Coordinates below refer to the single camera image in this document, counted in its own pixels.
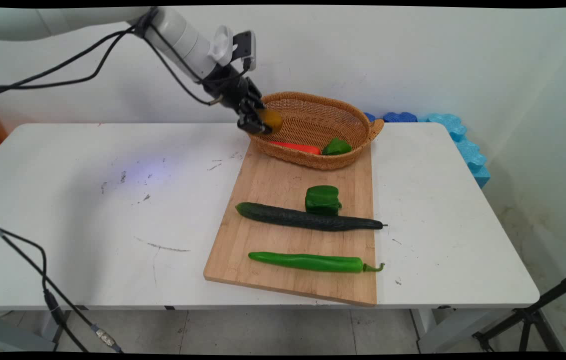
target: white table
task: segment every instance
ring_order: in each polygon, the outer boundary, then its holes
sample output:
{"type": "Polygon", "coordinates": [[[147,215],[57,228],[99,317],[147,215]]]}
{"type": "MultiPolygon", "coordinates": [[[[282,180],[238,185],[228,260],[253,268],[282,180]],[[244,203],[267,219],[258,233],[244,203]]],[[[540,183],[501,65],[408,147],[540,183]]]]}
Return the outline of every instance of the white table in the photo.
{"type": "MultiPolygon", "coordinates": [[[[203,278],[248,144],[231,123],[22,125],[0,146],[0,227],[43,246],[50,278],[89,310],[353,307],[203,278]]],[[[538,300],[442,125],[386,123],[372,174],[374,218],[390,224],[377,307],[418,310],[421,351],[538,300]],[[468,310],[435,326],[439,306],[468,310]]],[[[45,309],[40,276],[0,239],[0,310],[45,309]]]]}

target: pepper stem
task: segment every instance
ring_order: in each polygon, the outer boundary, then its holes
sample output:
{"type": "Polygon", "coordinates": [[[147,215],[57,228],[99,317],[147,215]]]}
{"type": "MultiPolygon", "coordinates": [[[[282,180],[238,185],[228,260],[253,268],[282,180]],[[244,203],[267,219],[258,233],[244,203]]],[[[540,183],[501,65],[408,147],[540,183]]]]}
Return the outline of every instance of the pepper stem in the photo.
{"type": "Polygon", "coordinates": [[[374,267],[372,267],[372,266],[369,266],[369,265],[367,265],[367,264],[363,264],[363,271],[364,271],[364,272],[365,272],[365,271],[381,271],[384,267],[385,267],[385,263],[384,263],[384,262],[381,262],[381,267],[378,268],[378,269],[376,269],[376,268],[374,268],[374,267]]]}

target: tripod stand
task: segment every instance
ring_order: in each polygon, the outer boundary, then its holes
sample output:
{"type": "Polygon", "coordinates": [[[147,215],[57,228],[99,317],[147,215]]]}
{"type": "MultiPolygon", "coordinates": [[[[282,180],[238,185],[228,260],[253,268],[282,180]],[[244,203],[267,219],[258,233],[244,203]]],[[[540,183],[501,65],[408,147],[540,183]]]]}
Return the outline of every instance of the tripod stand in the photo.
{"type": "Polygon", "coordinates": [[[566,278],[561,281],[560,284],[556,285],[548,292],[541,295],[541,298],[536,301],[533,305],[526,307],[525,309],[514,309],[514,314],[507,319],[504,319],[498,325],[494,326],[490,330],[485,333],[477,332],[472,337],[477,339],[481,343],[481,347],[486,352],[493,352],[494,349],[489,345],[489,340],[497,337],[500,333],[508,330],[512,326],[515,326],[519,322],[523,322],[523,334],[521,336],[520,346],[518,351],[527,351],[527,342],[529,341],[529,333],[532,329],[532,325],[536,326],[538,333],[543,338],[543,342],[545,342],[545,346],[547,346],[547,350],[553,352],[561,351],[560,347],[558,346],[556,340],[554,339],[552,333],[550,332],[549,328],[543,321],[539,310],[551,303],[552,301],[556,300],[560,296],[566,293],[566,278]]]}

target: green bell pepper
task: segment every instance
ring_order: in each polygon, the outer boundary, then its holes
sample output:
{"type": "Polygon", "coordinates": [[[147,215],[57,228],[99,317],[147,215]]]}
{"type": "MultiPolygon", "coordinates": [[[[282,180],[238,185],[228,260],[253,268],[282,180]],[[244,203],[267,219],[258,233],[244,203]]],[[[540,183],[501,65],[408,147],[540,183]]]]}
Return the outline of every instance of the green bell pepper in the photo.
{"type": "Polygon", "coordinates": [[[348,143],[342,141],[338,137],[334,137],[331,139],[329,144],[324,147],[321,152],[321,155],[340,155],[349,153],[352,150],[352,147],[349,146],[348,143]]]}
{"type": "Polygon", "coordinates": [[[338,202],[338,189],[331,185],[313,186],[305,194],[305,211],[318,215],[338,215],[343,205],[338,202]]]}

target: carrot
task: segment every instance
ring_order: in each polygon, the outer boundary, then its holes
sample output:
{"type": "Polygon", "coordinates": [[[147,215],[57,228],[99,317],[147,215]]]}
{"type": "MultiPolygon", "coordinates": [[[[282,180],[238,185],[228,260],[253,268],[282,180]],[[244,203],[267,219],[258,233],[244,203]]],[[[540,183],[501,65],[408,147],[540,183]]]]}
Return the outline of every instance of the carrot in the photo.
{"type": "Polygon", "coordinates": [[[321,154],[321,150],[319,148],[317,148],[316,146],[299,145],[297,143],[280,142],[280,141],[278,141],[278,142],[270,141],[270,142],[274,145],[285,146],[286,148],[305,151],[306,153],[311,153],[311,154],[316,154],[316,155],[321,154]]]}

